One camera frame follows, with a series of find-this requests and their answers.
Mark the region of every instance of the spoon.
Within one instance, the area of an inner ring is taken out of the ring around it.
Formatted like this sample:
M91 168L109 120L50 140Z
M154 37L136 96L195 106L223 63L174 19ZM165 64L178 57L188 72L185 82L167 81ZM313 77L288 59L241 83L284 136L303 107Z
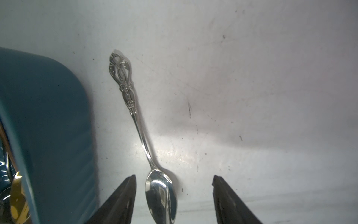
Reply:
M21 181L22 176L17 172L10 190L10 211L11 219L15 224L30 224L29 204L25 197L24 188Z
M112 78L119 84L151 168L145 182L145 196L149 211L157 224L173 224L176 216L176 193L170 178L155 165L150 155L131 81L130 61L120 51L114 50L110 56L109 71Z

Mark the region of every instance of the teal dish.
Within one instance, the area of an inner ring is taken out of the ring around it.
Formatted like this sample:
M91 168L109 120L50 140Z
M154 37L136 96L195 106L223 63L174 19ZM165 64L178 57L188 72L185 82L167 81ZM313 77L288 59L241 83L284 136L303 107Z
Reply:
M75 75L55 60L0 48L0 120L32 222L88 220L97 208L92 130Z

